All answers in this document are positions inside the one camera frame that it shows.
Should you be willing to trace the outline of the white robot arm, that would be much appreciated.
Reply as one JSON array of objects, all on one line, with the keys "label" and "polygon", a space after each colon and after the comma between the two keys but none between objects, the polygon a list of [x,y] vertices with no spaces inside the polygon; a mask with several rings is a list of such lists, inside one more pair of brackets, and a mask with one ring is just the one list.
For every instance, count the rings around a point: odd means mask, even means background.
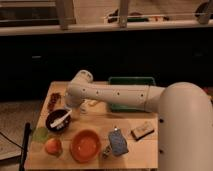
[{"label": "white robot arm", "polygon": [[199,86],[95,84],[81,70],[67,85],[65,104],[78,107],[85,99],[157,113],[159,171],[213,171],[213,104]]}]

